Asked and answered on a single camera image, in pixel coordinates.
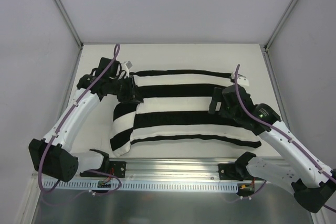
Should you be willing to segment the black white striped pillowcase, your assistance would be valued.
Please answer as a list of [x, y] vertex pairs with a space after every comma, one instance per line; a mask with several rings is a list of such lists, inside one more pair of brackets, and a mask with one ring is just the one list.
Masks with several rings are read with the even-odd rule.
[[144, 70], [130, 73], [142, 98], [120, 102], [113, 111], [110, 145], [114, 156], [141, 142], [216, 140], [259, 148], [261, 141], [232, 119], [209, 114], [215, 88], [233, 84], [231, 73], [205, 70]]

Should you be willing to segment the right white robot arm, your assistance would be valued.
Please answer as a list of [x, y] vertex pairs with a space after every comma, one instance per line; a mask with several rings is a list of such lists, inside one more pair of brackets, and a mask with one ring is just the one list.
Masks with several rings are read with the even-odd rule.
[[305, 210], [317, 213], [335, 193], [335, 170], [315, 157], [269, 105], [253, 104], [240, 85], [215, 88], [210, 114], [231, 119], [275, 149], [289, 169], [268, 163], [251, 152], [242, 154], [224, 173], [236, 180], [257, 177], [286, 190]]

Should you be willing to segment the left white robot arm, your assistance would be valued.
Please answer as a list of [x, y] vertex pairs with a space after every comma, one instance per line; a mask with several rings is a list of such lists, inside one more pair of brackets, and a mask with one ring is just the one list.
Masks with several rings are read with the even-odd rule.
[[131, 67], [130, 61], [120, 63], [102, 57], [98, 67], [79, 79], [75, 94], [56, 125], [42, 139], [32, 139], [28, 146], [39, 176], [68, 182], [89, 170], [99, 177], [108, 174], [109, 154], [96, 149], [73, 154], [71, 149], [87, 117], [104, 97], [114, 95], [119, 102], [142, 102]]

